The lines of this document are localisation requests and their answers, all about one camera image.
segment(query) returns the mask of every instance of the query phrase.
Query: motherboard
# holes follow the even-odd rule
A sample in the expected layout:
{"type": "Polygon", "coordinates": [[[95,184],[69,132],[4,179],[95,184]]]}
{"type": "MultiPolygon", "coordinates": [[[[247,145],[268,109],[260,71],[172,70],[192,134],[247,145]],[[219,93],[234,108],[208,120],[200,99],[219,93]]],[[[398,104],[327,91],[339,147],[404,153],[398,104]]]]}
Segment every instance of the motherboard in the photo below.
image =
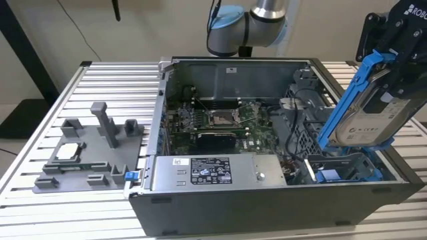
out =
{"type": "Polygon", "coordinates": [[[167,112],[171,155],[283,155],[270,120],[276,107],[256,99],[183,102],[167,112]]]}

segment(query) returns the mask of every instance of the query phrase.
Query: white label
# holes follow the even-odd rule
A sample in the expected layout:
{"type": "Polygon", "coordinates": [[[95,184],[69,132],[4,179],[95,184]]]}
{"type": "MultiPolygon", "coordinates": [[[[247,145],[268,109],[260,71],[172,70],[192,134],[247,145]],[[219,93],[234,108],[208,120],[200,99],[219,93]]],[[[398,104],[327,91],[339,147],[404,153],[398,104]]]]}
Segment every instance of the white label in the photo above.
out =
{"type": "Polygon", "coordinates": [[[226,68],[226,73],[235,74],[236,72],[238,72],[238,68],[236,67],[227,67],[226,68]]]}
{"type": "Polygon", "coordinates": [[[394,99],[382,113],[358,113],[342,133],[340,141],[347,144],[368,144],[374,142],[384,129],[388,128],[391,121],[408,102],[410,100],[394,99]]]}
{"type": "Polygon", "coordinates": [[[174,165],[188,165],[190,158],[174,158],[174,165]]]}

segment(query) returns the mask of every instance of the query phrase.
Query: blue latch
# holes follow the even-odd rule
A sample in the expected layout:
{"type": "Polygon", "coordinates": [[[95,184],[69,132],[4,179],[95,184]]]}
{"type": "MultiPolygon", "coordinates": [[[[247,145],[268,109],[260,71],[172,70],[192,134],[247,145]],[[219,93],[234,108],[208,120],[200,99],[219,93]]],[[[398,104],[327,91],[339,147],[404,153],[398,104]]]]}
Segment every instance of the blue latch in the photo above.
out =
{"type": "Polygon", "coordinates": [[[128,171],[125,174],[124,174],[124,180],[125,181],[131,181],[131,182],[135,182],[140,179],[140,171],[128,171]]]}

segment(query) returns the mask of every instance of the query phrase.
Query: blue tab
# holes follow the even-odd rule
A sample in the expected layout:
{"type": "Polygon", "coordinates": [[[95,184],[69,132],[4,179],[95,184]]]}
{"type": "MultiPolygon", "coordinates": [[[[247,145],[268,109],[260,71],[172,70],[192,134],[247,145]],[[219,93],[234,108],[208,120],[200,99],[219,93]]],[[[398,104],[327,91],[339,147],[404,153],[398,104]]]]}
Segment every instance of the blue tab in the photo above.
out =
{"type": "Polygon", "coordinates": [[[140,172],[139,171],[128,171],[125,174],[124,174],[124,180],[125,181],[131,181],[131,182],[135,182],[140,179],[140,172]]]}
{"type": "MultiPolygon", "coordinates": [[[[338,102],[338,105],[327,119],[327,122],[322,128],[322,131],[318,136],[318,143],[322,148],[322,150],[327,150],[328,143],[330,143],[330,136],[336,128],[338,124],[340,123],[340,120],[346,114],[347,109],[354,103],[354,100],[359,93],[362,93],[370,84],[368,78],[371,75],[372,67],[378,63],[390,63],[394,61],[396,56],[392,53],[379,53],[376,50],[374,50],[374,53],[364,57],[362,65],[359,67],[358,72],[355,73],[352,80],[350,82],[348,88],[338,102]]],[[[370,149],[376,148],[386,148],[391,144],[394,139],[388,139],[384,143],[382,143],[379,146],[375,146],[370,149]]]]}

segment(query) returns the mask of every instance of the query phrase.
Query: black cable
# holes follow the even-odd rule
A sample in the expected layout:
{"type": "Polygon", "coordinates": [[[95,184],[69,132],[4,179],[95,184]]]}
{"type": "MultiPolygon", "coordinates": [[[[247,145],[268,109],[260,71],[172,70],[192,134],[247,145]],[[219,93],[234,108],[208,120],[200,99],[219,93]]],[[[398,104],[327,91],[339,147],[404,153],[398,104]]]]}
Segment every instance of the black cable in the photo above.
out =
{"type": "Polygon", "coordinates": [[[312,88],[307,88],[307,87],[303,87],[303,88],[298,89],[298,91],[294,93],[294,98],[296,97],[296,94],[298,94],[302,90],[310,90],[310,91],[314,91],[316,94],[319,93],[315,89],[312,89],[312,88]]]}
{"type": "Polygon", "coordinates": [[[207,37],[206,37],[206,48],[210,50],[210,35],[214,27],[214,20],[219,15],[220,7],[222,7],[222,1],[218,0],[216,6],[214,8],[215,0],[212,0],[211,8],[208,10],[208,19],[207,19],[207,37]]]}
{"type": "Polygon", "coordinates": [[[75,25],[75,27],[77,28],[77,31],[79,31],[79,33],[80,33],[80,35],[81,35],[81,37],[83,37],[83,40],[84,40],[85,45],[87,45],[87,46],[88,46],[88,48],[92,50],[92,52],[95,53],[95,55],[96,55],[96,57],[97,57],[99,61],[101,62],[103,60],[101,60],[101,58],[100,58],[99,54],[96,53],[96,51],[93,50],[93,48],[91,47],[91,45],[89,45],[89,43],[88,43],[88,41],[87,41],[87,38],[85,38],[85,36],[84,36],[84,34],[83,34],[83,32],[81,32],[81,30],[80,30],[80,28],[79,28],[79,26],[77,26],[77,24],[76,24],[75,20],[73,20],[73,18],[69,16],[69,14],[68,14],[68,12],[67,12],[67,10],[65,10],[65,8],[64,8],[64,6],[63,6],[63,4],[61,4],[60,0],[56,0],[56,2],[57,2],[57,4],[60,5],[60,8],[63,9],[63,11],[64,11],[65,15],[68,16],[68,18],[69,18],[69,20],[71,20],[72,24],[73,24],[73,25],[75,25]]]}
{"type": "Polygon", "coordinates": [[[286,142],[284,142],[284,150],[287,152],[287,154],[291,156],[291,158],[299,162],[302,162],[302,159],[300,157],[292,153],[290,151],[290,142],[291,142],[291,138],[294,136],[294,133],[295,133],[295,130],[296,130],[296,125],[298,125],[298,120],[299,120],[299,108],[298,108],[298,105],[296,105],[296,101],[295,101],[295,98],[291,98],[291,101],[294,99],[294,121],[292,121],[292,127],[291,127],[291,132],[290,132],[290,135],[287,136],[287,139],[286,139],[286,142]]]}
{"type": "Polygon", "coordinates": [[[206,33],[210,34],[211,29],[211,16],[212,16],[212,9],[214,9],[215,0],[212,0],[211,8],[208,9],[208,16],[207,16],[207,23],[206,23],[206,33]]]}
{"type": "Polygon", "coordinates": [[[17,153],[15,153],[15,152],[12,152],[12,151],[8,151],[8,150],[5,150],[5,149],[3,149],[3,148],[0,148],[0,151],[5,152],[5,153],[8,153],[8,154],[12,154],[12,155],[15,155],[15,156],[17,156],[17,153]]]}

